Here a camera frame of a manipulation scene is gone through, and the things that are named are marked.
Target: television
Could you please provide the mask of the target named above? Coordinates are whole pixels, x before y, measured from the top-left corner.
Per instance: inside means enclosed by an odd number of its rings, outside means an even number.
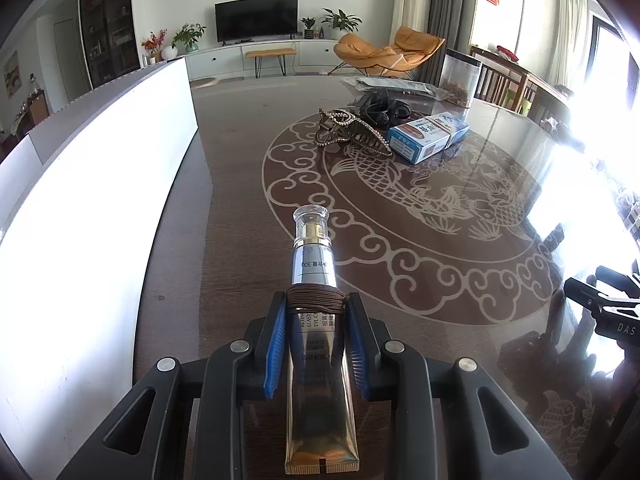
[[[218,41],[298,33],[298,0],[236,0],[216,4]]]

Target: black lid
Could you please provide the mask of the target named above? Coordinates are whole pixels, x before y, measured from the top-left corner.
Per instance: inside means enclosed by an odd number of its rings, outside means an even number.
[[[457,50],[447,49],[447,56],[451,56],[456,58],[457,60],[464,61],[465,63],[469,63],[469,65],[473,66],[482,66],[482,61],[476,59],[475,57],[467,56],[466,54],[462,54]]]

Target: orange lounge chair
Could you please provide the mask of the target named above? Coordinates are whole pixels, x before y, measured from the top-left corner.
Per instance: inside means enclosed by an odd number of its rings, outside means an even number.
[[[356,34],[346,34],[334,46],[342,63],[329,74],[351,65],[369,76],[404,76],[427,61],[444,43],[443,38],[400,27],[394,44],[378,48]]]

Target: silver bolt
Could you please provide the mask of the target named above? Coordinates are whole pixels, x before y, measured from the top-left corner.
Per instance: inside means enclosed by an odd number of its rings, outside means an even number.
[[[168,372],[169,370],[173,370],[175,368],[175,360],[170,357],[163,357],[158,361],[158,370],[161,372]]]
[[[400,341],[392,339],[385,343],[385,349],[387,352],[391,352],[392,354],[401,354],[404,352],[404,345]]]
[[[236,341],[233,341],[231,345],[229,345],[229,348],[231,348],[232,352],[241,354],[242,352],[246,352],[249,349],[249,343],[244,339],[238,339]]]
[[[458,361],[458,366],[462,368],[465,372],[473,372],[476,368],[478,368],[478,364],[471,357],[463,357]]]

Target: plastic container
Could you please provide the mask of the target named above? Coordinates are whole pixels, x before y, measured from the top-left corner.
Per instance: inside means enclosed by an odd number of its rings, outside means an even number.
[[[481,61],[448,48],[440,76],[440,88],[453,94],[446,100],[463,108],[471,107],[481,70]]]

